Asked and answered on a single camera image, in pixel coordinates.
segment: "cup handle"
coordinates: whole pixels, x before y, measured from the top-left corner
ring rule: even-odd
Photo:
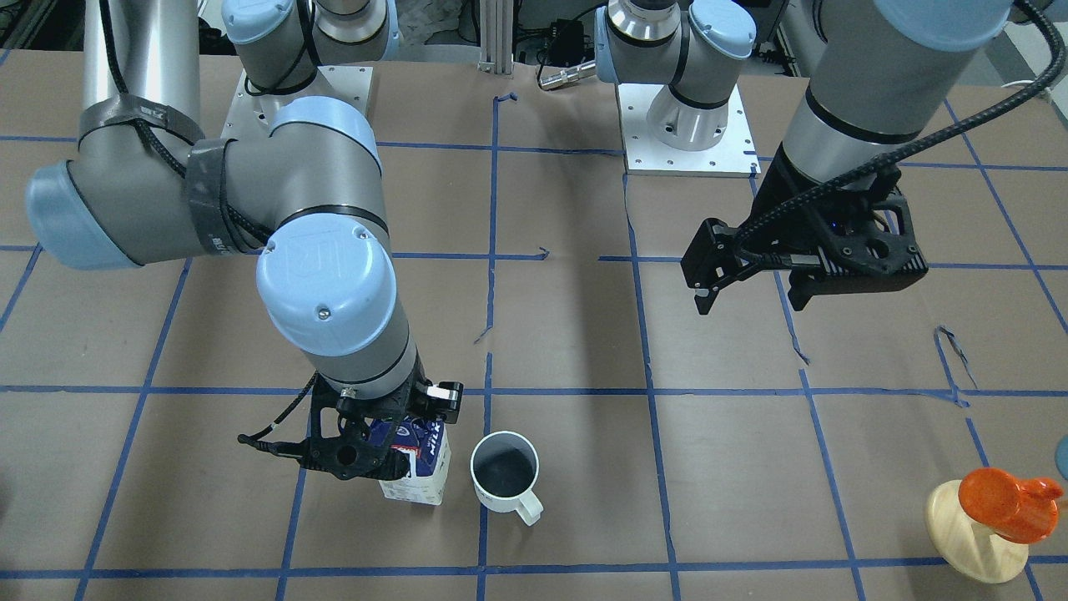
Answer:
[[[523,523],[528,526],[533,526],[535,522],[541,517],[541,510],[545,509],[541,506],[541,502],[538,501],[537,495],[534,491],[527,491],[519,495],[519,507],[516,508],[516,513],[523,519]]]

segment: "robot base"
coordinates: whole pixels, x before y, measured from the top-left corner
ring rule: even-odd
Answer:
[[[731,92],[727,126],[720,142],[706,151],[688,152],[669,146],[649,130],[645,115],[663,85],[621,83],[619,124],[627,151],[627,172],[646,175],[749,177],[760,172],[756,145],[736,85]]]
[[[374,68],[359,65],[320,66],[319,73],[321,77],[317,80],[326,79],[333,88],[330,95],[352,105],[363,114],[367,114],[367,100],[371,98],[371,79],[374,75]],[[272,101],[281,101],[284,105],[307,93],[297,92],[292,97],[272,98]],[[262,107],[263,104],[258,97],[250,96],[245,91],[245,70],[241,70],[220,137],[234,138],[235,140],[266,139],[267,132],[270,131],[270,120],[273,114],[265,114]]]
[[[927,533],[939,554],[958,572],[1000,584],[1023,571],[1030,547],[1009,542],[964,513],[957,501],[960,480],[939,486],[927,497]]]

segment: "blue and white box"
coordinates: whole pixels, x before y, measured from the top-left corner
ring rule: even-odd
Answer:
[[[371,443],[381,444],[390,425],[375,421],[371,424]],[[449,438],[444,422],[405,420],[397,426],[392,448],[408,456],[408,475],[390,483],[379,480],[386,499],[441,505],[449,477]]]

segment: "orange mug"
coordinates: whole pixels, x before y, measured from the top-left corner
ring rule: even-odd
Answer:
[[[1056,500],[1065,494],[1051,478],[1020,480],[1004,470],[980,468],[960,483],[957,499],[968,517],[1009,542],[1032,544],[1057,525]]]

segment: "gray strap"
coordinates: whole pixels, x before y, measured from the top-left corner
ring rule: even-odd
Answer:
[[[251,247],[235,235],[226,215],[224,186],[226,144],[231,139],[201,140],[189,151],[184,194],[201,246],[208,254],[240,254]]]
[[[135,118],[142,118],[148,125],[174,133],[190,144],[204,139],[200,125],[178,109],[132,94],[119,94],[82,111],[78,124],[78,142],[94,129],[129,123]]]

